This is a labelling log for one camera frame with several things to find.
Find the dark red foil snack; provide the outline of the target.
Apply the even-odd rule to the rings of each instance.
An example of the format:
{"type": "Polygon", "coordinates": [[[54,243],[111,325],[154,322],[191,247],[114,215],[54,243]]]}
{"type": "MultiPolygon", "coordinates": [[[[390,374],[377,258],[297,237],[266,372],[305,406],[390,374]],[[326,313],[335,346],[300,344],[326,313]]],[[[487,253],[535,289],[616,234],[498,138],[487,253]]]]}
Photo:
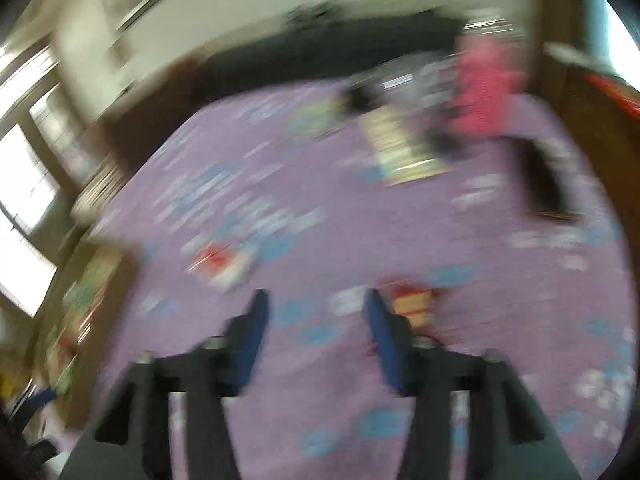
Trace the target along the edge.
{"type": "Polygon", "coordinates": [[[413,333],[426,335],[434,323],[437,289],[421,285],[402,276],[378,281],[378,290],[393,312],[405,318],[413,333]]]}

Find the red ketchup sachet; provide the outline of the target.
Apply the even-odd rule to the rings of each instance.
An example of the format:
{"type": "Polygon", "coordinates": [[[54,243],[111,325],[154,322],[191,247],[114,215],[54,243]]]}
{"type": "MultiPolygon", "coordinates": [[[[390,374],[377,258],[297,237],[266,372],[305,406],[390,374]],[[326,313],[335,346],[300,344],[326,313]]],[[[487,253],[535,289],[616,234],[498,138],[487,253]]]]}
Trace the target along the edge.
{"type": "Polygon", "coordinates": [[[186,270],[224,294],[247,278],[256,258],[252,245],[209,243],[195,253],[186,270]]]}

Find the shallow cardboard box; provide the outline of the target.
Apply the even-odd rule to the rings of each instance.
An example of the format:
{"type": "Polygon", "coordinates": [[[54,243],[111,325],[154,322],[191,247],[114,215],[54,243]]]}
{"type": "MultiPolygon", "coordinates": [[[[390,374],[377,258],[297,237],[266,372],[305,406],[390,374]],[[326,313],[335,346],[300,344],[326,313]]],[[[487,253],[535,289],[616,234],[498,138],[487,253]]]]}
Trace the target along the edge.
{"type": "Polygon", "coordinates": [[[54,414],[66,429],[79,430],[89,418],[111,332],[139,269],[129,248],[81,242],[54,274],[36,315],[34,374],[58,395],[54,414]]]}

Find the purple floral tablecloth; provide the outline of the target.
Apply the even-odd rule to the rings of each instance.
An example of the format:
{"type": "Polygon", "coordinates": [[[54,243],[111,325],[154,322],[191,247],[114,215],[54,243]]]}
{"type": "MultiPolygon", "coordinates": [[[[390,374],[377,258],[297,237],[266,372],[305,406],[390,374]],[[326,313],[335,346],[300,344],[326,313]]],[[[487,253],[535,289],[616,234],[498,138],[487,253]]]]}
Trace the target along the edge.
{"type": "Polygon", "coordinates": [[[255,289],[270,293],[252,382],[227,402],[247,479],[391,479],[412,404],[384,385],[364,291],[402,276],[439,288],[434,330],[454,350],[505,353],[585,479],[622,440],[636,383],[634,279],[600,182],[558,118],[520,94],[509,129],[562,162],[575,224],[535,217],[508,144],[473,144],[446,174],[385,183],[358,122],[295,140],[288,118],[336,82],[244,93],[187,120],[131,178],[94,236],[141,266],[94,387],[103,401],[140,352],[170,356],[218,334],[255,289]],[[252,245],[241,284],[186,269],[209,243],[252,245]]]}

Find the black smartphone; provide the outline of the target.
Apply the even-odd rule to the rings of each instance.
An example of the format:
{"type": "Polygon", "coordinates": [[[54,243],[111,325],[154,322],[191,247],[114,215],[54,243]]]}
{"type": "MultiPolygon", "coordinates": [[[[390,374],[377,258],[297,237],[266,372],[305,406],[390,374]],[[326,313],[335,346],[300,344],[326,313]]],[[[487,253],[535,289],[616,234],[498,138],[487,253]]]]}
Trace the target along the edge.
{"type": "Polygon", "coordinates": [[[577,222],[580,213],[542,147],[526,138],[514,138],[512,145],[530,210],[541,218],[577,222]]]}

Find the wooden glass door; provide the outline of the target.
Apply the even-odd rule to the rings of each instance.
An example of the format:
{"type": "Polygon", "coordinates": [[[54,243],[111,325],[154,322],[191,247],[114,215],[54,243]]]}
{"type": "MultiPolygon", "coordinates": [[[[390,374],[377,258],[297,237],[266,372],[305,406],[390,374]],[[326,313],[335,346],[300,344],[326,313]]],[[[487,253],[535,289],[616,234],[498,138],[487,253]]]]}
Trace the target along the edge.
{"type": "Polygon", "coordinates": [[[28,318],[81,236],[72,209],[98,166],[84,127],[48,38],[1,48],[1,302],[28,318]]]}

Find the black phone stand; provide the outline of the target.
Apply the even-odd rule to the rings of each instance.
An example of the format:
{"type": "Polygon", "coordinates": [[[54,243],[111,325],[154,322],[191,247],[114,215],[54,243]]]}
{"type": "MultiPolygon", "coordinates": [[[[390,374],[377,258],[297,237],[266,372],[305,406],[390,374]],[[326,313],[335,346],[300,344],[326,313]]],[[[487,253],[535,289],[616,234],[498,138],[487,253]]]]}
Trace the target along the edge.
{"type": "Polygon", "coordinates": [[[425,137],[436,155],[445,162],[462,162],[469,157],[464,135],[454,128],[454,118],[457,116],[457,109],[447,104],[433,106],[428,110],[425,137]]]}

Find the cream tube package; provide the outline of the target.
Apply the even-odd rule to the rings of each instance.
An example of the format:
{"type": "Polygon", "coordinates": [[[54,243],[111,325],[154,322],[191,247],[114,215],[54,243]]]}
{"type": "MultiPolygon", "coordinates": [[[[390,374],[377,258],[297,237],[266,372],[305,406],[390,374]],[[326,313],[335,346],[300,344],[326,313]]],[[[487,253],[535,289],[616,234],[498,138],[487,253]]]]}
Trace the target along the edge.
{"type": "Polygon", "coordinates": [[[389,186],[436,177],[448,170],[430,142],[416,134],[395,107],[370,110],[359,117],[359,125],[389,186]]]}

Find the green booklet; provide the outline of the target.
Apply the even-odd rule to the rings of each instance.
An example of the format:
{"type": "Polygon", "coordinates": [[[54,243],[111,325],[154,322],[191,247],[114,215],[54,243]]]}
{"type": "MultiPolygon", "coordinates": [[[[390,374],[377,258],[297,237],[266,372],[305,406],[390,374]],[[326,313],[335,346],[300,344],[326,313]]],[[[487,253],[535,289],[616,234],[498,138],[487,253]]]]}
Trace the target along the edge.
{"type": "Polygon", "coordinates": [[[305,104],[288,118],[288,135],[295,140],[316,140],[330,136],[345,123],[343,104],[338,99],[327,99],[305,104]]]}

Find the small black cup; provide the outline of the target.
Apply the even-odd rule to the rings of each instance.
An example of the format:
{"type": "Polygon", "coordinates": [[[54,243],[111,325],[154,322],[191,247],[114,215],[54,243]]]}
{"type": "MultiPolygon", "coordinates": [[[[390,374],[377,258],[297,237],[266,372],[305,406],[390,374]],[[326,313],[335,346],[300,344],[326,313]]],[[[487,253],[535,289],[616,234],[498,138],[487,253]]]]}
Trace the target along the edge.
{"type": "Polygon", "coordinates": [[[342,92],[342,102],[347,114],[364,114],[376,110],[383,100],[375,84],[357,82],[342,92]]]}

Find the pink sleeved bottle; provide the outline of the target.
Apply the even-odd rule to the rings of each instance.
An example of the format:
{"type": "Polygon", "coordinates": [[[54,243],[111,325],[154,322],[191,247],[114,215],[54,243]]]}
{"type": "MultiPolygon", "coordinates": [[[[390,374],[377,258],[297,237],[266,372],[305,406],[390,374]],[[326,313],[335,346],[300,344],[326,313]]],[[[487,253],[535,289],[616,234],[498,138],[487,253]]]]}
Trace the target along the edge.
{"type": "Polygon", "coordinates": [[[491,138],[506,131],[510,96],[520,92],[527,75],[522,49],[509,39],[471,32],[457,40],[454,56],[456,92],[449,101],[449,128],[467,138],[491,138]]]}

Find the black leather sofa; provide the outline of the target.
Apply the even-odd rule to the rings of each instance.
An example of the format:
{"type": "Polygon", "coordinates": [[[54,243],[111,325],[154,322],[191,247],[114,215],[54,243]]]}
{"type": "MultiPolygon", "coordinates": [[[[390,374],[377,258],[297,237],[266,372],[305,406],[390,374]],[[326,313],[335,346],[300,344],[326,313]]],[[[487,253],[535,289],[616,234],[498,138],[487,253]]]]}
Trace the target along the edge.
{"type": "Polygon", "coordinates": [[[416,52],[454,50],[464,27],[436,9],[290,27],[206,58],[193,93],[204,103],[294,81],[340,78],[416,52]]]}

